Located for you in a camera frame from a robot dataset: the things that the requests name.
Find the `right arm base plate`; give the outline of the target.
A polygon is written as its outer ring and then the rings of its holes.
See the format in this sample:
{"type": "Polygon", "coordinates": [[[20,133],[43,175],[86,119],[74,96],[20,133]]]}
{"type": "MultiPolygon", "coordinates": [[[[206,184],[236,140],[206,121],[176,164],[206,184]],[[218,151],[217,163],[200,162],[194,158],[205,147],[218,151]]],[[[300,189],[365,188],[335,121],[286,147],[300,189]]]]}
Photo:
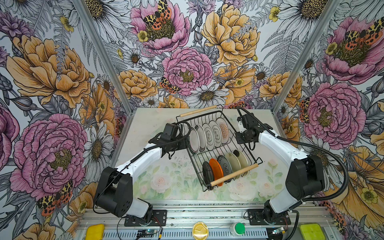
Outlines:
{"type": "Polygon", "coordinates": [[[249,209],[244,218],[249,220],[251,226],[288,226],[292,223],[287,212],[276,214],[262,209],[249,209]]]}

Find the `black wire dish rack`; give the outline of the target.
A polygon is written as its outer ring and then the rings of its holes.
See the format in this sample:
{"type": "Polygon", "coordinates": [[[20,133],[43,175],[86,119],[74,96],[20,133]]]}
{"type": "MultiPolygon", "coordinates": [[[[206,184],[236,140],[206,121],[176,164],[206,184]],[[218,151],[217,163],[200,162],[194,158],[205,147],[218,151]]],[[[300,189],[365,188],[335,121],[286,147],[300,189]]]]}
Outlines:
{"type": "Polygon", "coordinates": [[[215,110],[215,111],[208,111],[206,109],[201,109],[197,111],[192,111],[186,114],[181,114],[176,117],[177,122],[182,125],[181,129],[183,131],[183,134],[190,133],[190,128],[194,128],[197,124],[200,124],[201,126],[204,123],[209,124],[210,121],[215,121],[217,118],[223,118],[230,129],[230,140],[227,144],[221,145],[219,148],[214,148],[212,151],[208,151],[207,148],[203,153],[199,153],[196,155],[193,155],[190,151],[189,147],[187,148],[188,155],[192,161],[192,165],[194,167],[194,170],[197,174],[197,178],[202,186],[203,192],[209,191],[207,189],[207,186],[204,183],[203,178],[203,162],[210,161],[211,158],[218,159],[219,155],[225,156],[226,153],[230,152],[233,153],[234,150],[239,150],[243,152],[243,154],[246,156],[249,166],[241,169],[237,172],[234,172],[226,177],[223,177],[219,180],[214,180],[211,182],[211,185],[214,188],[221,187],[224,184],[227,184],[231,181],[237,180],[241,177],[246,176],[250,170],[252,170],[255,167],[260,166],[263,163],[263,160],[260,157],[255,157],[252,153],[252,150],[250,146],[246,144],[238,144],[236,141],[235,133],[236,129],[229,120],[229,118],[225,115],[224,111],[222,110],[215,110]]]}

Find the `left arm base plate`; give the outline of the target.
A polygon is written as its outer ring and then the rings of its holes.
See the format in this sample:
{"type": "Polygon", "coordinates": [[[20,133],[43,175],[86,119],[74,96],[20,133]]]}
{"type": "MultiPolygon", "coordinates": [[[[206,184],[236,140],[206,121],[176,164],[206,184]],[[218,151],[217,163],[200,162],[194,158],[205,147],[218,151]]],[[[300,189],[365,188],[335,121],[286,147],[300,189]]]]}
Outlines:
{"type": "Polygon", "coordinates": [[[164,227],[167,222],[167,210],[152,210],[151,217],[138,218],[128,215],[125,218],[125,227],[164,227]]]}

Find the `white plate blue rim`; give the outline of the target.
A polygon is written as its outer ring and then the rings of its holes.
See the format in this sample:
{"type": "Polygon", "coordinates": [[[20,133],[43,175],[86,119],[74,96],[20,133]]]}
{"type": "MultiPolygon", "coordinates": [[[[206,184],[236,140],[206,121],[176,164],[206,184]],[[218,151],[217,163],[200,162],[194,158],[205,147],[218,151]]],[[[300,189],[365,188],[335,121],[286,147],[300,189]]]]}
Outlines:
{"type": "Polygon", "coordinates": [[[200,139],[199,135],[194,128],[190,128],[190,134],[189,134],[189,149],[192,152],[193,155],[196,155],[199,153],[200,150],[200,139]]]}

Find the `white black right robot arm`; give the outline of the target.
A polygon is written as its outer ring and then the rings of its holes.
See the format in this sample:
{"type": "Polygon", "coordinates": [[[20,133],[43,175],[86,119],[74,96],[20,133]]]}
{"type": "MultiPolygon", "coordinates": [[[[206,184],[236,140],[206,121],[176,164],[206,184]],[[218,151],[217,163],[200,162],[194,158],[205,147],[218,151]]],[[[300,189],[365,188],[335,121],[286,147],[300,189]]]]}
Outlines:
{"type": "Polygon", "coordinates": [[[281,138],[272,127],[261,123],[252,113],[239,116],[237,121],[238,144],[260,143],[288,167],[285,187],[264,205],[264,221],[274,223],[288,211],[304,203],[307,197],[325,188],[320,158],[300,151],[288,143],[287,139],[281,138]]]}

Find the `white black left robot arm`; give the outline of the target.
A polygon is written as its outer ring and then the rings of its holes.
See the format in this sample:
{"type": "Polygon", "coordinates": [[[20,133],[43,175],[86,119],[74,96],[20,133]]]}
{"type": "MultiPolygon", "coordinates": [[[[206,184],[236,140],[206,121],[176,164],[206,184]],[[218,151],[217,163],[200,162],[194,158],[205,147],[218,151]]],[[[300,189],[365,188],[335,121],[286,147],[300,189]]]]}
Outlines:
{"type": "Polygon", "coordinates": [[[179,134],[168,140],[165,132],[159,133],[132,159],[118,167],[105,168],[94,196],[94,206],[119,218],[128,215],[151,219],[153,207],[150,203],[134,197],[134,183],[149,166],[164,155],[186,149],[189,135],[179,134]]]}

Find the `white plate green rim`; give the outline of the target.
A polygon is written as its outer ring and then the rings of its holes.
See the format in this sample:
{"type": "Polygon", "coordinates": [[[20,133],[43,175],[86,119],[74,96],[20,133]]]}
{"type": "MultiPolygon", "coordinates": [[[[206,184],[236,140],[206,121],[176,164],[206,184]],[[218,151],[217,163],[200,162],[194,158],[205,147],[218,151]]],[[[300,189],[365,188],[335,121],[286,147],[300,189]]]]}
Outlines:
{"type": "Polygon", "coordinates": [[[207,148],[207,138],[206,138],[206,133],[203,129],[203,127],[200,125],[200,124],[197,124],[195,126],[195,130],[197,131],[198,133],[198,137],[199,137],[199,142],[200,142],[200,153],[203,153],[206,148],[207,148]]]}

